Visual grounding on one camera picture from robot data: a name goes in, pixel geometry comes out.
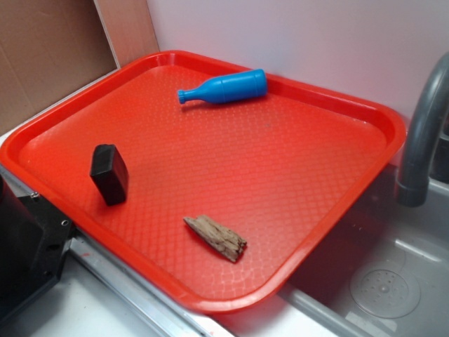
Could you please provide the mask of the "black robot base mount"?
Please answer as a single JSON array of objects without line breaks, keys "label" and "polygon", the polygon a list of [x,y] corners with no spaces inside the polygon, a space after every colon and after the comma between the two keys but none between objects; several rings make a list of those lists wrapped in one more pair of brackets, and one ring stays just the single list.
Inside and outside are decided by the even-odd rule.
[{"label": "black robot base mount", "polygon": [[47,199],[17,197],[1,179],[1,323],[60,280],[73,222]]}]

